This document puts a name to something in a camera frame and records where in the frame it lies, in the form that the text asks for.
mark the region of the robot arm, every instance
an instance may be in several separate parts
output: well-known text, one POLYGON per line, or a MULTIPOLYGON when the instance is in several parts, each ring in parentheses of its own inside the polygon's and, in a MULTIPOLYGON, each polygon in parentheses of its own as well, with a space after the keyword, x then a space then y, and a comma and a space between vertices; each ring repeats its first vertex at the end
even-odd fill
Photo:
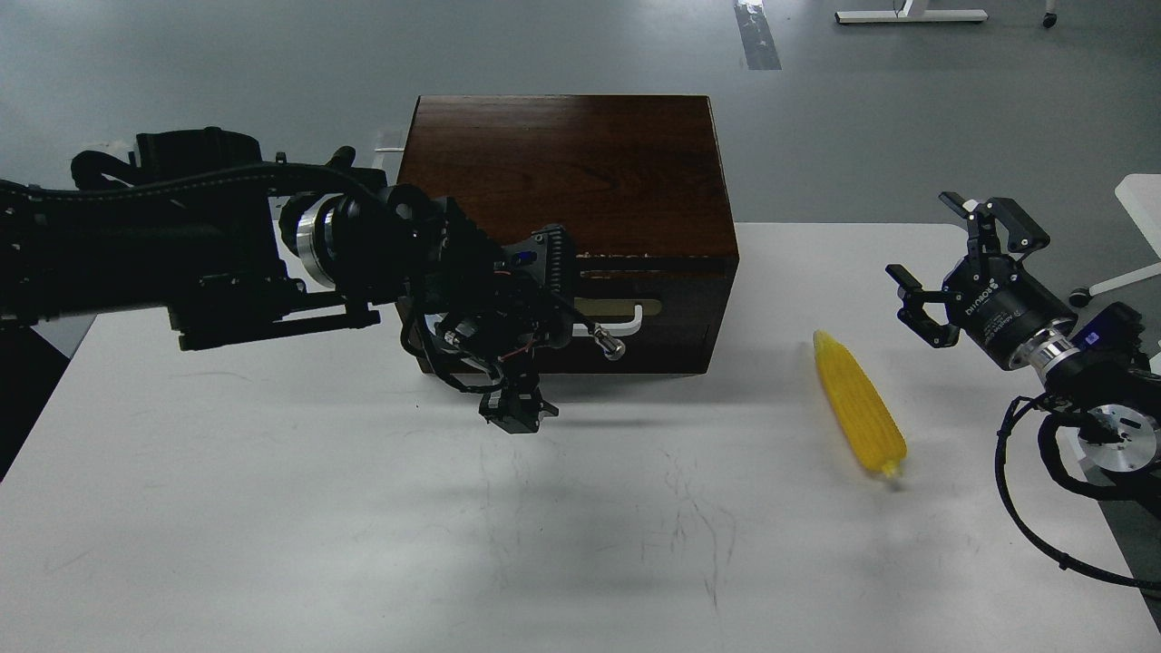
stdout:
POLYGON ((164 306, 183 350, 378 322, 406 307, 401 340, 481 414, 532 432, 556 409, 541 399, 534 351, 569 344, 580 321, 608 358, 623 345, 572 307, 568 232, 549 225, 500 246, 455 201, 390 186, 353 167, 264 162, 258 142, 216 128, 142 134, 130 162, 73 160, 79 191, 0 181, 0 328, 64 315, 164 306), (277 225, 269 198, 288 196, 277 225), (279 258, 280 237, 326 292, 310 293, 279 258), (315 317, 294 314, 334 308, 315 317), (468 386, 464 361, 489 376, 468 386))
POLYGON ((1044 394, 1014 401, 997 433, 996 482, 1004 507, 1025 537, 1062 568, 1118 584, 1161 588, 1159 582, 1118 576, 1053 548, 1021 521, 1003 475, 1007 439, 1016 422, 1030 409, 1045 410, 1040 455, 1058 485, 1098 501, 1135 501, 1161 518, 1161 479, 1153 473, 1161 462, 1161 376, 1149 371, 1140 351, 1140 314, 1113 303, 1076 330, 1076 314, 1024 270, 1024 258, 1047 246, 1050 238, 1014 200, 981 203, 954 193, 943 193, 940 200, 967 223, 967 256, 939 290, 923 289, 902 265, 888 265, 887 274, 903 301, 900 321, 929 345, 952 346, 966 331, 1001 369, 1037 371, 1044 394), (1001 246, 997 222, 1008 231, 1008 252, 1001 246), (924 311, 928 303, 944 304, 946 324, 924 311), (1111 486, 1068 474, 1055 440, 1061 426, 1079 429, 1080 446, 1111 486))

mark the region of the brown wooden box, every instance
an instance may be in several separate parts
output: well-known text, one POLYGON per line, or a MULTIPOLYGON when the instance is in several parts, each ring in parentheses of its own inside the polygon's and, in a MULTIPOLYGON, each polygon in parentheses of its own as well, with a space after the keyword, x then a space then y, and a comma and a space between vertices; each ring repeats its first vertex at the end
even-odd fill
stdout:
MULTIPOLYGON (((709 366, 738 254, 708 98, 421 96, 398 181, 455 198, 500 244, 563 224, 577 246, 578 297, 649 300, 621 360, 576 338, 538 350, 541 372, 709 366)), ((630 316, 632 303, 600 303, 578 307, 601 321, 630 316)))

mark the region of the white table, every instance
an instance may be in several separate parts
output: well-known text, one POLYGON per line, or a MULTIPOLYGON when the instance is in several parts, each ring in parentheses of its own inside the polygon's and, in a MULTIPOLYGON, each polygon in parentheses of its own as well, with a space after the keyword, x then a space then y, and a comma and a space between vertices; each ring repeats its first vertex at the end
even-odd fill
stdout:
MULTIPOLYGON (((947 225, 738 224, 708 374, 545 380, 539 435, 482 423, 396 325, 199 353, 107 315, 0 486, 0 651, 1122 651, 1140 596, 1025 543, 991 480, 1008 400, 971 343, 895 321, 947 225), (815 375, 824 328, 908 437, 858 468, 815 375)), ((1010 452, 1027 521, 1125 572, 1097 505, 1010 452)))

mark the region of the yellow corn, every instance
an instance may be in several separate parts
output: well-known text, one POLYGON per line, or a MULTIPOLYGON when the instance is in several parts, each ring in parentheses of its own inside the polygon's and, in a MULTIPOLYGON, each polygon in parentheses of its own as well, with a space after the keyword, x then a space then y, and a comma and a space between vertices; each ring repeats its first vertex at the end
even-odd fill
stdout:
POLYGON ((907 443, 858 361, 825 331, 814 332, 814 361, 830 408, 859 462, 888 478, 899 475, 907 443))

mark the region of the box handle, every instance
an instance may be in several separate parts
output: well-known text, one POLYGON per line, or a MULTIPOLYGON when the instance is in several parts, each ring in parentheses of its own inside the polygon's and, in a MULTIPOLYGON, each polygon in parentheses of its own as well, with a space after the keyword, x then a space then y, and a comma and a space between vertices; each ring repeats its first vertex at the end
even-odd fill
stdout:
MULTIPOLYGON (((616 322, 616 323, 601 322, 600 324, 608 331, 610 336, 613 336, 615 338, 623 338, 625 336, 632 336, 641 330, 641 323, 644 320, 644 315, 646 315, 644 308, 640 303, 635 303, 633 304, 633 320, 630 320, 629 322, 616 322)), ((583 324, 572 325, 574 338, 583 338, 587 336, 589 336, 589 330, 585 329, 583 324)))

